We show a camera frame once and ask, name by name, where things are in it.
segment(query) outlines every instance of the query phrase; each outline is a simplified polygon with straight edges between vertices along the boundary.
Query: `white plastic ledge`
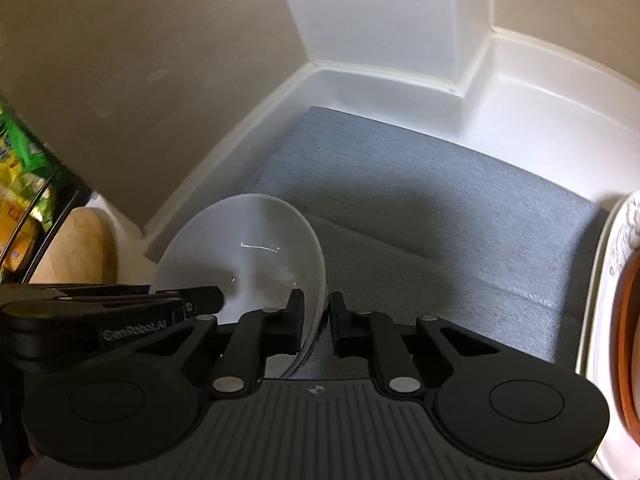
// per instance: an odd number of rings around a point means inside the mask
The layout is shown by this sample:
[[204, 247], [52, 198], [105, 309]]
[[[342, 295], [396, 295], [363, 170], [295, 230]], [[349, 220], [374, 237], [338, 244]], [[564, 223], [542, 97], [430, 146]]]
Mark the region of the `white plastic ledge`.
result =
[[640, 88], [573, 52], [498, 30], [459, 84], [315, 60], [244, 118], [146, 225], [158, 261], [195, 214], [241, 192], [311, 106], [441, 137], [604, 206], [640, 188]]

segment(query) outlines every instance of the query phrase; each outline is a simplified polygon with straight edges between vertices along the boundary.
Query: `brown bowl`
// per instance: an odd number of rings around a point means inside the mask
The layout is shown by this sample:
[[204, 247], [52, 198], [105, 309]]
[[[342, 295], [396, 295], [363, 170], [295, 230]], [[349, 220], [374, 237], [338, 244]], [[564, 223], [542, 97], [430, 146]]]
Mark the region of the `brown bowl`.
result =
[[622, 270], [616, 289], [614, 315], [618, 313], [618, 341], [614, 343], [614, 364], [618, 370], [620, 407], [629, 435], [640, 446], [640, 420], [634, 405], [631, 355], [640, 318], [640, 252], [635, 252]]

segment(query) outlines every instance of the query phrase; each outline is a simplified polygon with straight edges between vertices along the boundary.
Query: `silver screw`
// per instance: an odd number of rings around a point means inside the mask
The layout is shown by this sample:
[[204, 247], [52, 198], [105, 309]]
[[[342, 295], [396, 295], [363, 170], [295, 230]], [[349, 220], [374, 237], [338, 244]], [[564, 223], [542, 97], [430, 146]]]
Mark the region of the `silver screw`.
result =
[[232, 394], [244, 388], [244, 381], [240, 377], [234, 377], [233, 375], [218, 377], [213, 381], [213, 387], [219, 392]]
[[410, 394], [420, 389], [420, 381], [413, 377], [394, 377], [389, 381], [389, 387], [399, 394]]

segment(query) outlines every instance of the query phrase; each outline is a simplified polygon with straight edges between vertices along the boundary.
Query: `brown panel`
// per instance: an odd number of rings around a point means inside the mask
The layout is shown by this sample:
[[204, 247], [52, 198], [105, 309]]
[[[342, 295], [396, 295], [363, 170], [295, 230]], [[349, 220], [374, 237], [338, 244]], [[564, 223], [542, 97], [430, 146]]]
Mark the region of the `brown panel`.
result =
[[495, 0], [495, 24], [571, 49], [640, 82], [640, 0]]
[[139, 225], [305, 61], [284, 0], [0, 0], [0, 92]]

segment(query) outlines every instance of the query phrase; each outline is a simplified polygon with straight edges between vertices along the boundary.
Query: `gray mat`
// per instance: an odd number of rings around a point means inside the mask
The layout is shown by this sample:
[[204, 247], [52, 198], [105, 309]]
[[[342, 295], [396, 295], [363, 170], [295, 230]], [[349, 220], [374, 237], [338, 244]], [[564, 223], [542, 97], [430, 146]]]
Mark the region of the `gray mat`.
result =
[[[573, 368], [606, 212], [509, 164], [389, 124], [312, 108], [247, 192], [303, 212], [328, 290], [400, 322], [436, 314]], [[300, 378], [364, 376], [327, 333]]]

